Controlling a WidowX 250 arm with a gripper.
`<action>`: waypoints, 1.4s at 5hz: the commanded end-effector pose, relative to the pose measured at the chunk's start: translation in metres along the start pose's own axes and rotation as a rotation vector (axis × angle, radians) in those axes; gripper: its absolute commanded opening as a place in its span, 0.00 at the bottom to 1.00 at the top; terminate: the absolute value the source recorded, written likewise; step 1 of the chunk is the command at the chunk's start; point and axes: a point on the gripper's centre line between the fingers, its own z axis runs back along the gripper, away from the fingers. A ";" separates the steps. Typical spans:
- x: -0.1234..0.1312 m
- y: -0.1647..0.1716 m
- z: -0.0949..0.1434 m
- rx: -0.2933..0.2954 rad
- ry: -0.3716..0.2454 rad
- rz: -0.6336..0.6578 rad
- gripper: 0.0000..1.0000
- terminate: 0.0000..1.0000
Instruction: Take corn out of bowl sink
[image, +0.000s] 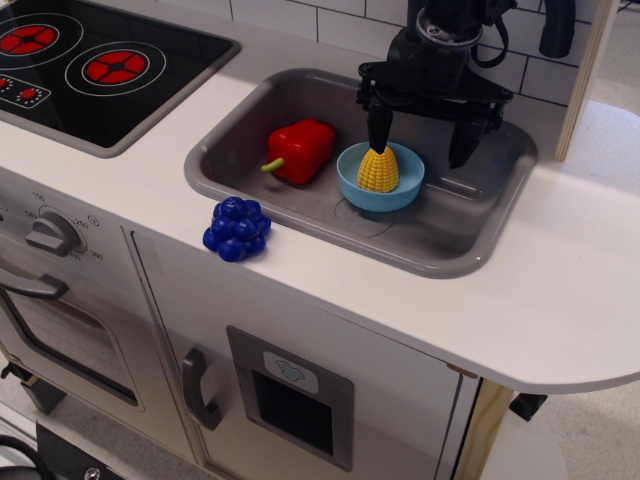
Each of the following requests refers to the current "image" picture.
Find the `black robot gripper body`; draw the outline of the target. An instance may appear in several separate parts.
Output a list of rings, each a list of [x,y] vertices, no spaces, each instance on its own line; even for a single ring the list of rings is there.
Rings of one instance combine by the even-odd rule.
[[[502,22],[496,24],[503,47],[490,59],[477,55],[477,42],[482,35],[455,37],[429,23],[416,29],[413,40],[403,29],[394,38],[387,59],[363,63],[356,102],[368,113],[373,96],[386,102],[395,112],[444,120],[482,119],[486,133],[502,123],[504,106],[511,101],[510,90],[481,78],[469,68],[471,61],[482,68],[493,68],[506,57],[509,35]]]

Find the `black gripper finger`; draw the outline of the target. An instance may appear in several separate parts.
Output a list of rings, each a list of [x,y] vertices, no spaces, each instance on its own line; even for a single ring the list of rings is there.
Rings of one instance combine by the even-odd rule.
[[[482,119],[460,121],[455,124],[449,146],[449,168],[463,167],[486,133],[487,122]]]
[[[369,102],[367,128],[370,148],[382,154],[387,146],[393,121],[393,110],[377,96]]]

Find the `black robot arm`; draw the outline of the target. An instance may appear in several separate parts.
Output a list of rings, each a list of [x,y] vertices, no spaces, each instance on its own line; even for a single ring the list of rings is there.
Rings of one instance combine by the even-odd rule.
[[[486,26],[504,34],[511,1],[411,1],[407,25],[382,62],[363,63],[357,103],[368,113],[369,146],[387,146],[393,115],[451,122],[449,165],[462,167],[483,137],[501,127],[513,94],[470,67]]]

